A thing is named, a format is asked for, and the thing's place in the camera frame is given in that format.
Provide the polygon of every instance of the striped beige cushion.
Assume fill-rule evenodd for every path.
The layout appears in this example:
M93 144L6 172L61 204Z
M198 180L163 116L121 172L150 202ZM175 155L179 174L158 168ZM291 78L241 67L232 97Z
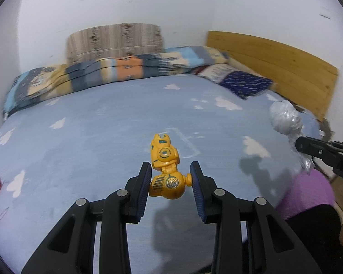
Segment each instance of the striped beige cushion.
M163 51L161 29L152 24L96 26L73 33L67 40L68 64Z

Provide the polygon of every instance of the silver screw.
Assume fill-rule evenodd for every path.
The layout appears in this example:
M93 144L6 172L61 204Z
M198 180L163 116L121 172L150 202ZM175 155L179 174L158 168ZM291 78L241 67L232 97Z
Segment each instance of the silver screw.
M84 198L80 198L76 201L77 206L83 206L85 205L85 203L86 203L86 200Z
M256 201L257 201L257 204L259 204L259 205L267 204L267 200L262 198L262 197L258 197Z
M214 191L216 196L223 196L225 195L225 191L222 188L216 188Z
M124 197L128 194L128 191L124 188L120 189L117 191L117 195L120 196L120 197Z

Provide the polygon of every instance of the yellow toy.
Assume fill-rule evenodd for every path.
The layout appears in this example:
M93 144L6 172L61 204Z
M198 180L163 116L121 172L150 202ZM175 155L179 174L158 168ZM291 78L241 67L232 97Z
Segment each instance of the yellow toy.
M192 176L178 172L177 165L180 163L176 148L170 144L168 135L154 136L151 142L151 161L155 170L161 171L160 175L151 181L149 196L163 196L174 200L181 197L185 186L192 186Z

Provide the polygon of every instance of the purple round object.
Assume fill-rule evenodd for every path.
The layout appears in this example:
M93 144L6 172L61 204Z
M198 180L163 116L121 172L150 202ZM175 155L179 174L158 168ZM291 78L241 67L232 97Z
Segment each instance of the purple round object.
M298 213L321 204L334 205L333 189L326 177L318 170L299 173L293 180L291 188L276 207L278 213L289 219Z

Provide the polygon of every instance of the colorful patchwork blanket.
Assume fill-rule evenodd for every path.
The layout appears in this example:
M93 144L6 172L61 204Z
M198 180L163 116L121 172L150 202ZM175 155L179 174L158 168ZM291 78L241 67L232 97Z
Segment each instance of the colorful patchwork blanket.
M102 84L187 73L196 67L226 62L228 58L214 48L190 46L169 48L165 53L36 68L14 80L4 104L4 117L31 104Z

